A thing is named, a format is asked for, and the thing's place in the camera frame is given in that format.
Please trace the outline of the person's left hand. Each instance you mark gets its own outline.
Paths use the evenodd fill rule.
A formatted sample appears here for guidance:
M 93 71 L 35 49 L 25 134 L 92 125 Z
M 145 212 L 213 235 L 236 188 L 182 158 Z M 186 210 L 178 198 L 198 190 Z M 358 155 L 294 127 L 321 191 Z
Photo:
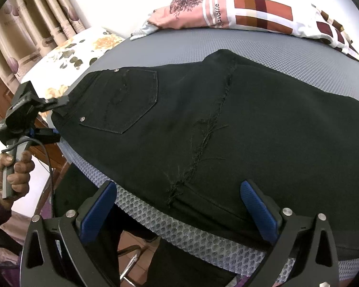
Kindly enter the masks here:
M 6 153 L 0 154 L 0 204 L 6 209 L 10 210 L 13 203 L 27 195 L 30 190 L 30 172 L 35 168 L 35 164 L 32 161 L 32 154 L 29 151 L 24 151 L 21 155 L 21 159 L 14 163 L 14 158 Z M 14 173 L 7 176 L 7 182 L 11 184 L 12 189 L 15 191 L 15 195 L 11 198 L 2 198 L 2 180 L 3 171 L 5 167 L 13 166 Z

